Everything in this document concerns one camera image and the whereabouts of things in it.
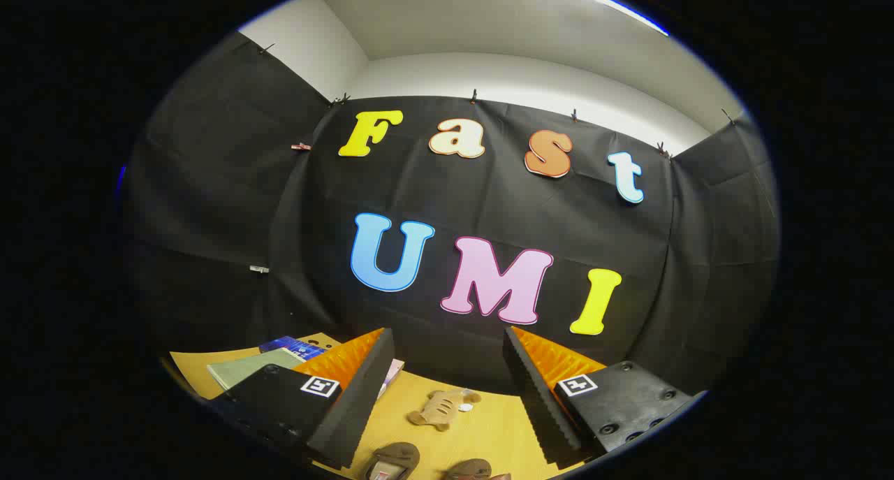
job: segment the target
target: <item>table surface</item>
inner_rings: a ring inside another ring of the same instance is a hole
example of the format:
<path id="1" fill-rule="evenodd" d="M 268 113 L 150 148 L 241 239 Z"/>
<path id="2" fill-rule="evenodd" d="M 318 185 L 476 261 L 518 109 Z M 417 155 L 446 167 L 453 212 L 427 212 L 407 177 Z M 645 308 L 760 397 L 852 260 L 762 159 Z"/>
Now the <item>table surface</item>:
<path id="1" fill-rule="evenodd" d="M 323 345 L 338 345 L 322 334 L 301 337 L 304 341 L 310 339 Z M 259 352 L 258 347 L 250 347 L 218 353 L 172 352 L 170 355 L 198 396 L 210 400 L 224 390 L 208 374 L 205 367 L 208 363 L 254 356 Z M 420 460 L 412 474 L 413 480 L 441 480 L 450 466 L 470 458 L 487 460 L 491 463 L 492 474 L 511 473 L 513 480 L 544 480 L 583 464 L 559 470 L 555 464 L 546 463 L 518 396 L 478 391 L 482 400 L 474 404 L 471 411 L 460 412 L 450 423 L 450 429 L 444 432 L 437 431 L 434 426 L 413 425 L 406 419 L 409 412 L 422 410 L 428 401 L 428 393 L 452 388 L 457 386 L 402 371 L 373 406 L 351 467 L 333 470 L 314 464 L 342 477 L 358 479 L 372 452 L 393 442 L 411 442 L 419 448 Z"/>

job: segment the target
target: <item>letter m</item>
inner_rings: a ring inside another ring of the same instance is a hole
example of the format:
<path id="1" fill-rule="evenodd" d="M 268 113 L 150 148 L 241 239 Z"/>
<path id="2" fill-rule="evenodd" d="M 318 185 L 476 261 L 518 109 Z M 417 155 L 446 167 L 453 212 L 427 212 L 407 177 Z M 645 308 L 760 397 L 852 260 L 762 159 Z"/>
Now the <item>letter m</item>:
<path id="1" fill-rule="evenodd" d="M 552 266 L 552 254 L 526 249 L 518 254 L 505 272 L 500 273 L 494 247 L 485 239 L 458 238 L 460 269 L 450 296 L 441 300 L 441 308 L 456 314 L 468 314 L 474 306 L 469 302 L 472 285 L 478 295 L 482 315 L 489 315 L 509 295 L 498 317 L 506 323 L 537 323 L 534 308 L 543 274 Z"/>

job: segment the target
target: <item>light blue letter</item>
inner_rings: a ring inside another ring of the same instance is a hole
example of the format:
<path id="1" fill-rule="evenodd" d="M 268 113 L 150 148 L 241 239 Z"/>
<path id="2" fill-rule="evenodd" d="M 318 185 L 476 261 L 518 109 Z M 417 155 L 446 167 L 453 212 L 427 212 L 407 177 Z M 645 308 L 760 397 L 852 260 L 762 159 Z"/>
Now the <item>light blue letter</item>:
<path id="1" fill-rule="evenodd" d="M 434 235 L 434 228 L 418 221 L 405 221 L 400 231 L 406 235 L 403 255 L 397 271 L 386 273 L 376 266 L 376 255 L 382 234 L 390 228 L 390 220 L 384 216 L 361 212 L 354 219 L 357 223 L 357 237 L 351 251 L 351 270 L 360 282 L 379 291 L 400 291 L 409 288 L 416 280 L 422 248 L 425 241 Z"/>
<path id="2" fill-rule="evenodd" d="M 642 203 L 645 194 L 633 184 L 633 175 L 643 174 L 643 169 L 633 163 L 628 152 L 609 155 L 609 162 L 615 167 L 615 184 L 620 196 L 630 203 Z"/>

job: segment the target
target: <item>yellow letter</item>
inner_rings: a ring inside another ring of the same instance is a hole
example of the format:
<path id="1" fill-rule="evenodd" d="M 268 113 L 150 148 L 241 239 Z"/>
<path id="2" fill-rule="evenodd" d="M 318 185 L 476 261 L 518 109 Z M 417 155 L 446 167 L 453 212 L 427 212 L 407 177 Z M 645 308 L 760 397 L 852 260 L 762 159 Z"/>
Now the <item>yellow letter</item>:
<path id="1" fill-rule="evenodd" d="M 438 130 L 443 131 L 432 136 L 428 140 L 428 148 L 440 155 L 453 155 L 457 153 L 464 159 L 475 159 L 485 152 L 481 146 L 481 139 L 485 129 L 475 120 L 467 118 L 451 118 L 438 124 Z"/>
<path id="2" fill-rule="evenodd" d="M 587 279 L 590 279 L 590 295 L 580 317 L 571 324 L 571 333 L 599 335 L 606 327 L 603 317 L 606 316 L 612 292 L 620 284 L 620 274 L 614 270 L 593 269 L 587 273 Z"/>
<path id="3" fill-rule="evenodd" d="M 338 149 L 338 155 L 342 157 L 366 157 L 369 155 L 367 139 L 373 138 L 373 143 L 379 143 L 388 130 L 388 123 L 397 126 L 403 122 L 403 112 L 393 111 L 363 111 L 357 114 L 357 124 L 354 132 L 348 138 L 348 143 Z"/>

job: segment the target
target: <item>letter s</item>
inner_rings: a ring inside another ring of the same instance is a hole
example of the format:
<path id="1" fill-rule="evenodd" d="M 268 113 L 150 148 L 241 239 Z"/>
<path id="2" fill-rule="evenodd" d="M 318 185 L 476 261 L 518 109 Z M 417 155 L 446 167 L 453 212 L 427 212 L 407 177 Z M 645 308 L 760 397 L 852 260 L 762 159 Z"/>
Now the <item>letter s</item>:
<path id="1" fill-rule="evenodd" d="M 571 151 L 572 143 L 568 134 L 537 131 L 531 134 L 527 146 L 531 151 L 525 153 L 525 168 L 533 174 L 563 177 L 571 170 L 567 152 Z"/>

